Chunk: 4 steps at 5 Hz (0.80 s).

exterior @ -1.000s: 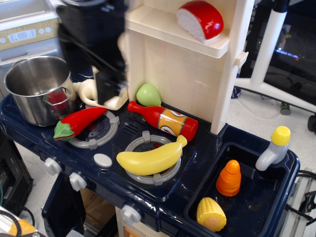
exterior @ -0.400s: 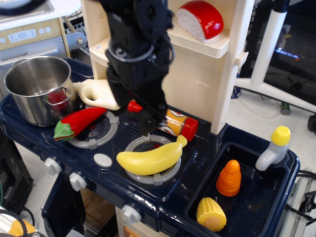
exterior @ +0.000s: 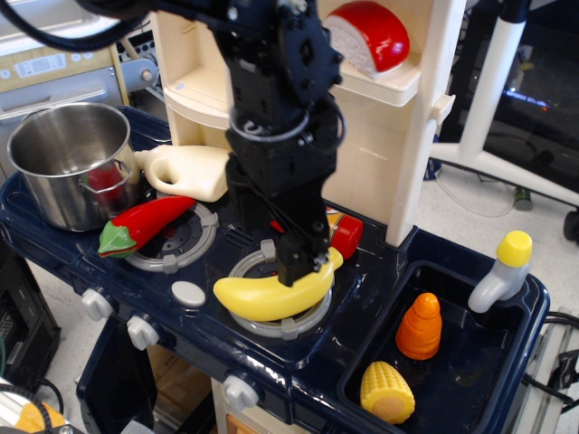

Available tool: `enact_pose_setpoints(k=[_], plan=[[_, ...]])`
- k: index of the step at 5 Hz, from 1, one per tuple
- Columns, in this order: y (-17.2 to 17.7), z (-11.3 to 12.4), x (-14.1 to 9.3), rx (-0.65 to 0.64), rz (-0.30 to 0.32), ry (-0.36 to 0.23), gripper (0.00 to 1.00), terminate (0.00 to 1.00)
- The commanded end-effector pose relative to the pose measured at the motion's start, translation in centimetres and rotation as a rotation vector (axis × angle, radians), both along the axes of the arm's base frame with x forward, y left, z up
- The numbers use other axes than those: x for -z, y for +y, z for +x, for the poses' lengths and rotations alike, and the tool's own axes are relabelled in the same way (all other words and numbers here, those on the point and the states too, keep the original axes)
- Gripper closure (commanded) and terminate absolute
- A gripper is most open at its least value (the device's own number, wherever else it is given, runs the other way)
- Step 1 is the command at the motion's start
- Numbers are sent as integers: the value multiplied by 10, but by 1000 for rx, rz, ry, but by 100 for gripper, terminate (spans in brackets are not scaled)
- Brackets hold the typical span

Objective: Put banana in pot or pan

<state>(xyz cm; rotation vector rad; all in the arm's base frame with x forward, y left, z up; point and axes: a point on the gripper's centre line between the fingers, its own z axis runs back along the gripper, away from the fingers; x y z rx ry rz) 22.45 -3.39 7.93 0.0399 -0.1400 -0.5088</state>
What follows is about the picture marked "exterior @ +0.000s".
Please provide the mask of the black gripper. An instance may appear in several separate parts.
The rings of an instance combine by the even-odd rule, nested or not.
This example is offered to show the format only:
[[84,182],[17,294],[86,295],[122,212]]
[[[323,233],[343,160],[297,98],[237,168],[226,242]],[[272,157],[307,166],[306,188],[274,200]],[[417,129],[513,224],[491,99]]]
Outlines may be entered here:
[[227,184],[242,228],[256,231],[276,222],[280,283],[291,287],[327,262],[330,245],[321,188],[334,173],[345,120],[332,97],[304,113],[294,129],[266,135],[242,129],[234,115],[226,132],[233,150]]

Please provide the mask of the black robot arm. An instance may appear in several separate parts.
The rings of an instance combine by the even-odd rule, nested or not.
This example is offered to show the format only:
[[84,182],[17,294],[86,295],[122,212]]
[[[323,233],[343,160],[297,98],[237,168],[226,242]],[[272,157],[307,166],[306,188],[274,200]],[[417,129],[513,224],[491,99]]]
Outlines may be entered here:
[[229,70],[231,146],[225,172],[242,227],[277,221],[280,283],[291,286],[327,260],[329,228],[321,189],[334,173],[345,120],[330,94],[342,56],[313,1],[85,1],[115,20],[77,39],[47,33],[2,3],[2,15],[36,41],[68,52],[110,45],[151,12],[205,24]]

